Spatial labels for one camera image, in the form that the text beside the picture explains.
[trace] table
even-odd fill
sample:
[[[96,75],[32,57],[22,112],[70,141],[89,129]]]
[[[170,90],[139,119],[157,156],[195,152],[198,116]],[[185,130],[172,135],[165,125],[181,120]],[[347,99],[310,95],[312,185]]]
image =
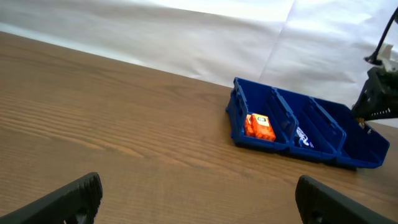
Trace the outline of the table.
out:
[[[234,146],[230,88],[0,33],[0,215],[95,171],[96,223],[301,223],[308,174],[398,221],[398,131],[346,170]]]

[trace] blue package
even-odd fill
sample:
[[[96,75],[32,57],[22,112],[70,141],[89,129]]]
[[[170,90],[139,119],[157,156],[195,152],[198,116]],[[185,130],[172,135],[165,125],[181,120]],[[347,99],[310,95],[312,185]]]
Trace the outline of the blue package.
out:
[[[294,136],[294,143],[300,147],[306,147],[309,149],[313,148],[312,142],[308,139],[307,135],[305,135],[300,127],[297,127],[296,135]]]

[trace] orange package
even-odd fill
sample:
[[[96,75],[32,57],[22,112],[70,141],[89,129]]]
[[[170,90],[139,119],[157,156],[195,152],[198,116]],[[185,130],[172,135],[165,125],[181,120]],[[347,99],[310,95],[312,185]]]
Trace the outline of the orange package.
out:
[[[244,133],[247,136],[256,137],[256,135],[254,134],[254,131],[253,131],[253,127],[251,126],[250,118],[251,118],[251,115],[248,114],[246,116],[246,119],[244,120]]]
[[[274,141],[276,136],[267,116],[252,114],[251,125],[256,138]]]

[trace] blue storage tray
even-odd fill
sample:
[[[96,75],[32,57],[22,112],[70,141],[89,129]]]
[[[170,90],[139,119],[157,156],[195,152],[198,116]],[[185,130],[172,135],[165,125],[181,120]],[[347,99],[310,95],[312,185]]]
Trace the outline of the blue storage tray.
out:
[[[231,137],[239,146],[365,168],[381,166],[389,148],[389,142],[370,126],[361,128],[345,105],[242,78],[234,79],[226,110]],[[268,116],[276,135],[274,142],[244,135],[244,120],[252,113]],[[297,145],[294,141],[297,127],[304,131],[314,148]]]

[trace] white backdrop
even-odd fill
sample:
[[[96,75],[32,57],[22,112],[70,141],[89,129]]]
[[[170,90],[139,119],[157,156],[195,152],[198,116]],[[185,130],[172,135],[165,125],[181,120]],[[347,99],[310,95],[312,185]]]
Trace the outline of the white backdrop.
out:
[[[243,77],[351,106],[371,67],[363,57],[397,6],[397,0],[0,0],[0,30],[220,85]],[[398,44],[397,24],[386,42]]]

